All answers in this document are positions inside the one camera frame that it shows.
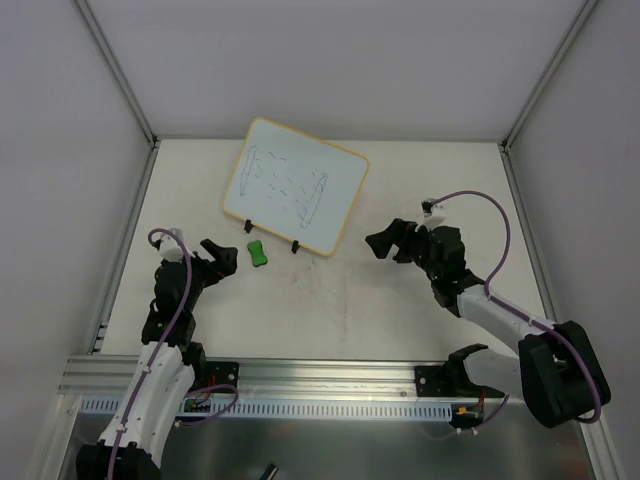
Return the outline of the yellow framed whiteboard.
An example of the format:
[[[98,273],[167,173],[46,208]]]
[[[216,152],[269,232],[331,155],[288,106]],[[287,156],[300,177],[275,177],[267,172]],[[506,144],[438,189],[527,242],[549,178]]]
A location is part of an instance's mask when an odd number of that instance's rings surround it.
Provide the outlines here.
[[[369,168],[369,160],[357,152],[257,117],[240,150],[223,211],[329,257]]]

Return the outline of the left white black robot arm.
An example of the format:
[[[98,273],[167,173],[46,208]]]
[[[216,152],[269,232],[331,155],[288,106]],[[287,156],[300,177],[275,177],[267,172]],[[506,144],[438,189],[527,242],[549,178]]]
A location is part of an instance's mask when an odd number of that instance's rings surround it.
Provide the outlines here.
[[[210,367],[194,341],[194,309],[202,292],[235,274],[238,250],[209,239],[206,257],[190,251],[176,229],[154,229],[150,244],[161,257],[154,297],[141,334],[136,370],[114,417],[75,459],[80,479],[158,479],[164,447],[184,401],[209,393],[231,394],[221,411],[239,400],[237,377]]]

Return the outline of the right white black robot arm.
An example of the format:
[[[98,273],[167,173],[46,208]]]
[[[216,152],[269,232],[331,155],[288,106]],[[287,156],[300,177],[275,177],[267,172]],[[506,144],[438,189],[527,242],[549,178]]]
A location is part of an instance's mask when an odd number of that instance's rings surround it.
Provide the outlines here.
[[[516,381],[511,392],[547,428],[569,420],[595,423],[611,391],[584,328],[532,316],[492,293],[466,265],[459,229],[400,218],[365,238],[375,257],[412,263],[429,279],[437,303],[474,323],[515,352],[502,358]]]

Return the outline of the green whiteboard eraser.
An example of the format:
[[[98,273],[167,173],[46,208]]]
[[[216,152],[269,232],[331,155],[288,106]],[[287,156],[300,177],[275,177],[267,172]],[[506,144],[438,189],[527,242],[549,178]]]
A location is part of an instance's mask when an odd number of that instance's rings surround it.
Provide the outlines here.
[[[258,268],[268,263],[268,257],[265,254],[263,243],[260,240],[250,241],[247,244],[247,250],[253,267]]]

